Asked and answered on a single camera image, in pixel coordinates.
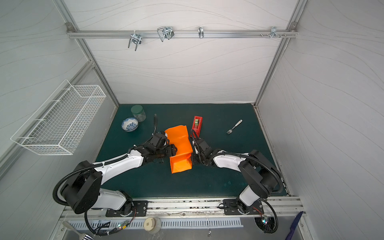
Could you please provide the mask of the orange wrapping paper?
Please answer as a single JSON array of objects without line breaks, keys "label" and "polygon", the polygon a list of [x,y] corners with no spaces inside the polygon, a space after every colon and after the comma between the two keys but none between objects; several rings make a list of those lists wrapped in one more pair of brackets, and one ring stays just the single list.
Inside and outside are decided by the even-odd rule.
[{"label": "orange wrapping paper", "polygon": [[176,126],[165,130],[170,144],[177,148],[176,155],[170,157],[170,166],[172,174],[191,170],[192,163],[192,145],[189,140],[187,126]]}]

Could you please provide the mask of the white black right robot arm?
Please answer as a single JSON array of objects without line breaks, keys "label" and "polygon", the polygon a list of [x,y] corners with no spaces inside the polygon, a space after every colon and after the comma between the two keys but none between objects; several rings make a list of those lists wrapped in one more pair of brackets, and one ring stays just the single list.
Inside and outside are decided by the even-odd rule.
[{"label": "white black right robot arm", "polygon": [[281,173],[258,150],[244,154],[213,150],[201,138],[193,140],[192,145],[195,149],[193,157],[201,164],[230,169],[242,174],[247,186],[236,198],[235,203],[228,206],[229,209],[236,209],[241,215],[249,214],[255,203],[284,190]]}]

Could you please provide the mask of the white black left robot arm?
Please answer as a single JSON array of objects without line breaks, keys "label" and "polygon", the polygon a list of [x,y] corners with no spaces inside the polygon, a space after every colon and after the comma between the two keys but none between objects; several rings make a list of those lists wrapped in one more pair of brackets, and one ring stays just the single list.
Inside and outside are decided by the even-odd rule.
[{"label": "white black left robot arm", "polygon": [[69,206],[75,214],[89,210],[110,209],[122,216],[133,211],[133,200],[124,191],[103,189],[102,185],[112,178],[139,168],[156,159],[174,157],[175,145],[165,145],[152,151],[145,146],[137,146],[121,156],[91,164],[83,161],[56,184],[53,199],[56,203]]}]

